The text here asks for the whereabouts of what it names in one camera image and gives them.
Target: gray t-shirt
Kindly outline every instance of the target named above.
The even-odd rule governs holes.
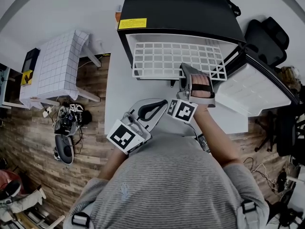
[[[96,229],[232,229],[246,199],[268,218],[264,197],[244,165],[222,168],[194,139],[163,135],[131,155],[110,181],[91,179],[70,215],[94,202],[90,218]]]

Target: black buckle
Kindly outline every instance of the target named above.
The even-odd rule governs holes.
[[[256,204],[254,203],[254,208],[251,208],[251,209],[247,209],[244,207],[245,204],[247,203],[254,203],[253,201],[250,201],[250,200],[245,200],[242,202],[242,207],[243,207],[243,214],[245,213],[249,213],[249,212],[252,212],[252,211],[255,211],[256,210]]]
[[[83,224],[74,222],[74,216],[85,217],[85,218],[86,218],[86,224],[83,225]],[[88,216],[85,212],[79,212],[79,213],[76,213],[76,214],[74,214],[74,215],[72,216],[72,220],[71,220],[71,224],[72,224],[72,225],[76,225],[76,226],[80,226],[80,227],[89,228],[89,223],[90,223],[90,216]]]

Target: checkered tablecloth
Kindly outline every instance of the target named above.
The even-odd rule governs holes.
[[[42,108],[33,99],[47,99],[69,95],[76,100],[79,91],[76,87],[79,55],[89,35],[75,30],[65,33],[40,47],[32,84],[21,86],[20,101],[28,108]]]

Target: white grid shelf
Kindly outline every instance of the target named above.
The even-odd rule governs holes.
[[[178,80],[185,78],[181,63],[206,72],[212,80],[226,81],[219,45],[169,42],[138,42],[135,45],[132,76],[140,79]]]

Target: sleeve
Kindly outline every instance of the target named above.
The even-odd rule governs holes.
[[[108,180],[92,178],[88,181],[87,185],[81,192],[80,197],[75,201],[72,208],[69,211],[69,215],[73,215],[82,211],[86,206],[96,200],[96,197],[107,185]]]
[[[269,217],[269,206],[264,200],[264,196],[259,189],[251,172],[242,164],[230,164],[225,166],[224,172],[227,174],[239,195],[243,200],[253,201],[262,210],[263,221],[267,223]]]

